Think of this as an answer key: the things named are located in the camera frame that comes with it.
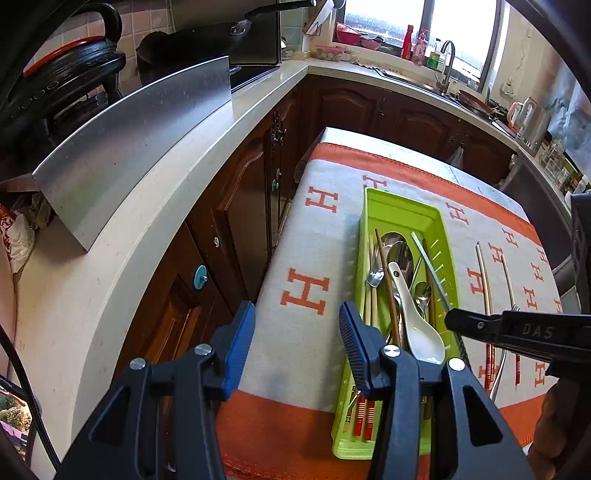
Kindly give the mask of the person's right hand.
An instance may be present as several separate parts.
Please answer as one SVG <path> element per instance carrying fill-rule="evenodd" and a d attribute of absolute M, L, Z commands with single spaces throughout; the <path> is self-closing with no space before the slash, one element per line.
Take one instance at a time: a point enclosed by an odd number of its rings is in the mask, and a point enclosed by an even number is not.
<path fill-rule="evenodd" d="M 546 394 L 527 460 L 536 479 L 590 478 L 590 390 L 561 379 Z"/>

